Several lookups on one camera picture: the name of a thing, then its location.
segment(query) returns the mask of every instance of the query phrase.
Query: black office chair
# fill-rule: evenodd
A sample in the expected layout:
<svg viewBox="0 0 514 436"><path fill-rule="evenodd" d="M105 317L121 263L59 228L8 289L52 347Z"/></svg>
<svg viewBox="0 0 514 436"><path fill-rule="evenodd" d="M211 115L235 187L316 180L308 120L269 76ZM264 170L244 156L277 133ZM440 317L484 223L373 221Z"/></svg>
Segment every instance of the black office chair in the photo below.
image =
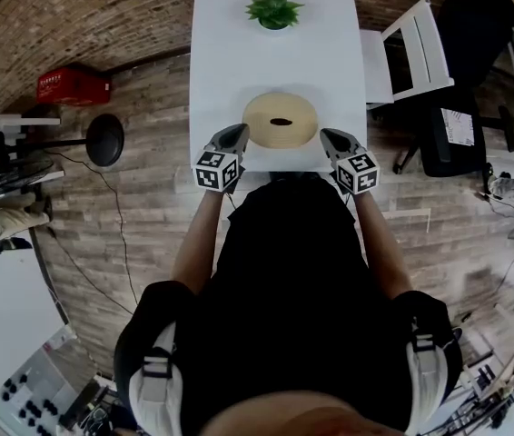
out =
<svg viewBox="0 0 514 436"><path fill-rule="evenodd" d="M511 41L513 26L511 0L444 2L437 27L455 85L397 103L397 116L407 118L414 126L416 137L404 161L394 164L394 173L402 173L419 148L428 176L456 176L484 170L487 160L482 127L504 131L508 150L514 151L513 121L508 109L499 108L500 119L482 118L472 92L473 87L485 80ZM474 145L449 143L441 108L472 116Z"/></svg>

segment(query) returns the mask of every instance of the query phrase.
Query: potted plant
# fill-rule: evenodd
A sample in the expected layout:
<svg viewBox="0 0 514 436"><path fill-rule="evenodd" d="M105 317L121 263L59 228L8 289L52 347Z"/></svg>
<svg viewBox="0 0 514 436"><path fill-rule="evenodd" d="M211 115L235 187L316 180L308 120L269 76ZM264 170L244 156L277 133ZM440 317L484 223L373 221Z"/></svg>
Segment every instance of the potted plant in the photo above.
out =
<svg viewBox="0 0 514 436"><path fill-rule="evenodd" d="M297 8L303 6L287 0L252 0L247 5L249 19L257 19L267 29L278 31L288 25L297 25Z"/></svg>

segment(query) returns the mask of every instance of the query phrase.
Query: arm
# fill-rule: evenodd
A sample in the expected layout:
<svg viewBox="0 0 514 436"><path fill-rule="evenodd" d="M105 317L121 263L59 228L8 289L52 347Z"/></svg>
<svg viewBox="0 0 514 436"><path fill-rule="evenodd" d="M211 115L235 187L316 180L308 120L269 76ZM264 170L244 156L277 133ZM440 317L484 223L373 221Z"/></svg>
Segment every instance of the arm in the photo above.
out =
<svg viewBox="0 0 514 436"><path fill-rule="evenodd" d="M171 272L171 279L182 282L195 294L213 274L214 243L222 196L222 193L206 191Z"/></svg>
<svg viewBox="0 0 514 436"><path fill-rule="evenodd" d="M362 229L368 266L382 292L389 299L394 299L403 292L412 291L400 247L374 198L370 193L362 193L354 196L354 202Z"/></svg>

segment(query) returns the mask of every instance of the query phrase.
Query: red crate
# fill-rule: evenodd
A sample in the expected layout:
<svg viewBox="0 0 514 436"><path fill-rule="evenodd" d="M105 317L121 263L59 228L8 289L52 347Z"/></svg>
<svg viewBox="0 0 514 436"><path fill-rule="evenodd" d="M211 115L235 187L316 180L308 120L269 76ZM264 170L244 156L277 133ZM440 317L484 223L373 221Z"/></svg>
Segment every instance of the red crate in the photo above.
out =
<svg viewBox="0 0 514 436"><path fill-rule="evenodd" d="M77 106L107 104L111 86L109 78L59 68L37 80L37 102Z"/></svg>

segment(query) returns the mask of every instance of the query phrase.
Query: wooden floor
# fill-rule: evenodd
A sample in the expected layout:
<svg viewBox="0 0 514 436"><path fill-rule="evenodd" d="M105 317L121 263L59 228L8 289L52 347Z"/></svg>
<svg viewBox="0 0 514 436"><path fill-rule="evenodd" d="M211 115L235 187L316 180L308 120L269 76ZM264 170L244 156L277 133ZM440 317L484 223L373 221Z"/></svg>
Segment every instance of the wooden floor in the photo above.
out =
<svg viewBox="0 0 514 436"><path fill-rule="evenodd" d="M187 55L119 74L114 78L111 103L65 107L62 126L50 132L60 139L79 138L90 121L102 113L116 114L123 122L126 142L122 158L100 171L119 194L137 297L147 284L168 278L202 196L189 169L188 79ZM489 160L496 170L514 175L514 154L505 150L502 136L486 134L491 147ZM467 328L477 327L507 353L510 342L502 335L505 325L492 307L495 302L514 305L514 289L510 287L514 286L514 263L510 266L514 241L507 240L514 226L514 211L495 203L497 212L513 215L499 216L479 200L478 175L426 177L418 156L407 173L394 175L392 164L409 143L409 134L396 124L387 127L369 116L369 147L382 165L381 186L374 196L404 251L412 281L417 289L445 301L455 324L473 312ZM60 152L75 160L87 160L83 147ZM58 156L54 159L66 172L63 180L45 186L53 197L51 226L58 241L93 283L133 311L135 302L114 194L98 174L82 164ZM266 182L264 174L244 175L233 197L235 204L241 204L251 189ZM231 210L225 199L219 247ZM56 362L64 374L74 376L77 387L96 368L112 374L115 342L130 315L85 280L45 228L37 229L37 237L55 290L80 340L54 352ZM467 358L478 353L465 341L464 352Z"/></svg>

